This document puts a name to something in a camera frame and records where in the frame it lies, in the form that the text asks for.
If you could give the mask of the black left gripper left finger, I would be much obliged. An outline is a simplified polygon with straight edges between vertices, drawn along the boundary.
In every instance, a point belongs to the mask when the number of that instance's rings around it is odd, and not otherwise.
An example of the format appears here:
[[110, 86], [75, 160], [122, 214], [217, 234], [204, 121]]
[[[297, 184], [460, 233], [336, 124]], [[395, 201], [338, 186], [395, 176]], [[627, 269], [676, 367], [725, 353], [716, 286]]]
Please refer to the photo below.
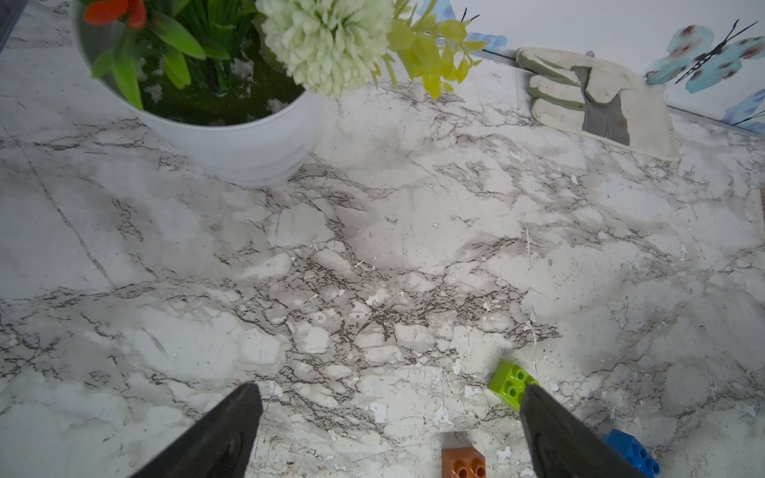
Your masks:
[[135, 476], [243, 478], [262, 414], [257, 384], [241, 384]]

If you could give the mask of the green lego brick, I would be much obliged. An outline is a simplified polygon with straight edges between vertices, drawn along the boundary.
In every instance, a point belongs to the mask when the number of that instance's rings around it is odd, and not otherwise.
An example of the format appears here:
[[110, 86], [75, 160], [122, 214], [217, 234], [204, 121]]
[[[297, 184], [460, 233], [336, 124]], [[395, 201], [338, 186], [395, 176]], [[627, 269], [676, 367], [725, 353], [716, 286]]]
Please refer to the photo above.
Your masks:
[[525, 390], [531, 384], [538, 382], [527, 370], [512, 360], [501, 360], [488, 384], [488, 390], [519, 411]]

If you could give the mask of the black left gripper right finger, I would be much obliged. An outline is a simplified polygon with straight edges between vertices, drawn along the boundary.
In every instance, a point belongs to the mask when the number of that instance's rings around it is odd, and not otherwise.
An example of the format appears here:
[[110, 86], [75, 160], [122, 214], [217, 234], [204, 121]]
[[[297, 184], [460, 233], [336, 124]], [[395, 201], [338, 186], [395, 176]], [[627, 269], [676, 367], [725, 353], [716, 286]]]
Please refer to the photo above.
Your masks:
[[526, 386], [520, 417], [538, 478], [643, 475], [538, 384]]

